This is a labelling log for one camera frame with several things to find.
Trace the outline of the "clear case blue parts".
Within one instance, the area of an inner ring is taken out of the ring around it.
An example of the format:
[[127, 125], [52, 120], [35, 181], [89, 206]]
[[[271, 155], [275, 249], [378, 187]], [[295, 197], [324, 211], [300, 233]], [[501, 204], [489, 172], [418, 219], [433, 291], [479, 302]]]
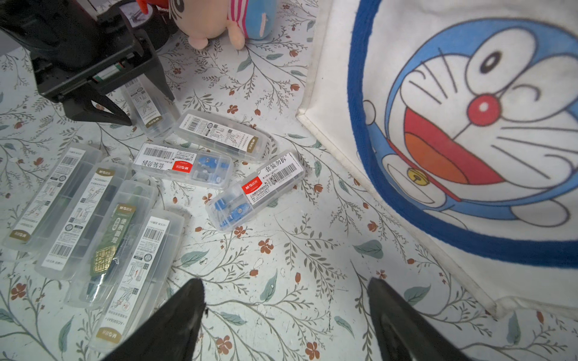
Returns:
[[229, 186], [233, 168], [225, 154], [155, 143], [143, 144], [132, 163], [134, 171], [150, 177], [215, 190]]
[[209, 201], [206, 205], [209, 221], [218, 231], [234, 230], [278, 201], [305, 176], [306, 167], [299, 156], [285, 151]]

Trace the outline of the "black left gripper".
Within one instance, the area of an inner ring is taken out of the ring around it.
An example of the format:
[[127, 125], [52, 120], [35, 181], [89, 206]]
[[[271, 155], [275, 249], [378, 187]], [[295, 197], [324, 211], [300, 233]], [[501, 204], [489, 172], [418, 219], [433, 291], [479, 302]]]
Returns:
[[131, 126], [107, 95], [140, 75], [175, 100], [148, 34], [119, 5], [93, 17], [77, 1], [3, 1], [1, 29], [30, 52], [39, 94], [71, 120]]

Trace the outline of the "clear compass case gold label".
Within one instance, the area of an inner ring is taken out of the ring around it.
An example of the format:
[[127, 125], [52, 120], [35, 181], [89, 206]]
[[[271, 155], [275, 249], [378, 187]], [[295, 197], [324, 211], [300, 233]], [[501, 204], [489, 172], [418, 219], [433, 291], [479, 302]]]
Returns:
[[189, 110], [178, 120], [175, 134], [185, 141], [250, 163], [266, 160], [269, 137], [235, 120]]

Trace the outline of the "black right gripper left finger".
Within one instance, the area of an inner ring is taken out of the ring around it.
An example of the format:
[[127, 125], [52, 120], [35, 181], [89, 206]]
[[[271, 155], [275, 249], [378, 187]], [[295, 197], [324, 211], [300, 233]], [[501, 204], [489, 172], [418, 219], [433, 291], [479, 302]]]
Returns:
[[203, 282], [192, 278], [105, 359], [191, 360], [205, 310]]

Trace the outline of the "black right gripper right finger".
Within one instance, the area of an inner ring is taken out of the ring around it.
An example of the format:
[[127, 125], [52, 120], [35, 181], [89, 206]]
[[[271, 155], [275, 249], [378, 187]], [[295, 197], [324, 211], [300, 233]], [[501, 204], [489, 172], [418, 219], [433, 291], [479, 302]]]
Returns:
[[383, 360], [468, 359], [382, 279], [370, 280], [367, 295]]

